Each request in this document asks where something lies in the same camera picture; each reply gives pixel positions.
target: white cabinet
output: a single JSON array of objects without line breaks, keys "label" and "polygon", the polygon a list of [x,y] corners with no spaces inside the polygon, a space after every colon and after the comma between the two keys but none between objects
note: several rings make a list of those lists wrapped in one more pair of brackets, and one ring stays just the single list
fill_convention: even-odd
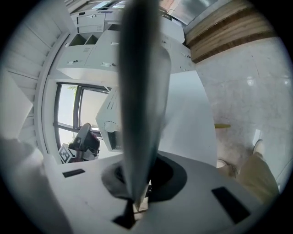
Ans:
[{"label": "white cabinet", "polygon": [[[58,70],[74,79],[99,81],[110,87],[118,84],[119,31],[78,34],[65,48]],[[161,45],[171,58],[171,73],[195,70],[190,50],[175,39],[161,34]]]},{"label": "white cabinet", "polygon": [[105,31],[90,54],[86,67],[117,71],[119,32]]},{"label": "white cabinet", "polygon": [[79,45],[67,47],[58,63],[60,68],[83,68],[94,45]]},{"label": "white cabinet", "polygon": [[186,46],[164,34],[161,35],[161,45],[169,52],[172,74],[195,70],[195,64],[191,61],[190,50]]},{"label": "white cabinet", "polygon": [[77,31],[82,32],[103,32],[105,14],[92,14],[76,18]]}]

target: wooden plank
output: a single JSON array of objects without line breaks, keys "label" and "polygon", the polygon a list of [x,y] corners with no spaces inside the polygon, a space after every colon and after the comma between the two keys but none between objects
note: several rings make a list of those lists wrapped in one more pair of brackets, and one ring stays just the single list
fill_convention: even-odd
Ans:
[{"label": "wooden plank", "polygon": [[212,46],[213,43],[221,43],[222,40],[229,38],[233,35],[237,35],[248,28],[254,28],[256,24],[265,24],[262,17],[259,14],[253,14],[250,16],[238,19],[224,27],[214,31],[211,35],[207,36],[204,40],[199,41],[194,45],[193,51],[205,49],[206,46]]},{"label": "wooden plank", "polygon": [[19,40],[30,44],[37,49],[44,56],[47,56],[51,47],[46,45],[40,38],[36,36],[26,25],[22,24],[15,33],[15,36]]},{"label": "wooden plank", "polygon": [[23,75],[9,72],[19,87],[36,89],[38,81]]},{"label": "wooden plank", "polygon": [[208,38],[198,42],[191,48],[192,60],[203,56],[224,44],[247,37],[252,34],[272,31],[272,27],[259,14],[253,14],[232,22],[215,31]]},{"label": "wooden plank", "polygon": [[6,66],[36,77],[39,76],[42,69],[42,66],[12,51],[7,53]]},{"label": "wooden plank", "polygon": [[217,30],[219,27],[246,16],[250,14],[251,11],[255,11],[253,6],[244,0],[233,0],[225,4],[210,14],[186,35],[186,44],[191,47],[197,41],[206,37],[214,30]]},{"label": "wooden plank", "polygon": [[199,63],[200,61],[202,61],[204,59],[207,59],[217,53],[223,52],[223,51],[228,50],[230,48],[233,48],[233,47],[236,47],[236,46],[248,43],[248,42],[269,38],[269,37],[277,37],[277,34],[274,31],[266,31],[266,32],[259,32],[256,34],[248,35],[246,37],[239,38],[237,40],[226,43],[220,47],[217,47],[217,48],[209,51],[208,53],[193,59],[193,62]]}]

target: window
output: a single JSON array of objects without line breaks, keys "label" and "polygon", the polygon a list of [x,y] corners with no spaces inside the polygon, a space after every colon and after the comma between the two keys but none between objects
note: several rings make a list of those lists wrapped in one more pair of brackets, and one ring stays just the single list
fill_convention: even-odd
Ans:
[{"label": "window", "polygon": [[126,1],[120,1],[118,3],[115,3],[114,5],[112,5],[113,8],[124,8],[126,4]]},{"label": "window", "polygon": [[58,149],[62,144],[71,143],[87,122],[91,124],[92,131],[101,137],[96,116],[108,90],[97,85],[58,84],[53,123]]},{"label": "window", "polygon": [[110,3],[111,1],[101,1],[99,4],[95,5],[92,9],[99,9],[105,5],[107,5],[108,3]]}]

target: white wall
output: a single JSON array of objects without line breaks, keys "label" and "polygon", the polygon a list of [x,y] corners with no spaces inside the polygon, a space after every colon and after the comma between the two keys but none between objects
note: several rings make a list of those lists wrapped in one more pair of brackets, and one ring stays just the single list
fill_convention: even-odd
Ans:
[{"label": "white wall", "polygon": [[5,68],[34,104],[19,139],[43,153],[47,153],[41,121],[43,89],[60,41],[75,30],[63,0],[44,1],[17,28],[5,52]]}]

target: white sneaker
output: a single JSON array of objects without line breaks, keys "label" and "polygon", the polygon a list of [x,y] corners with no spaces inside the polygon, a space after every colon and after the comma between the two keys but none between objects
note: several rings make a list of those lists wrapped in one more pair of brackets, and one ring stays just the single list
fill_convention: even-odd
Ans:
[{"label": "white sneaker", "polygon": [[222,159],[217,160],[217,168],[224,167],[224,166],[227,166],[227,165],[228,165],[228,163],[225,162],[224,160],[222,160]]},{"label": "white sneaker", "polygon": [[264,146],[263,140],[260,139],[255,143],[255,146],[253,148],[253,153],[260,153],[261,155],[264,155],[265,146]]}]

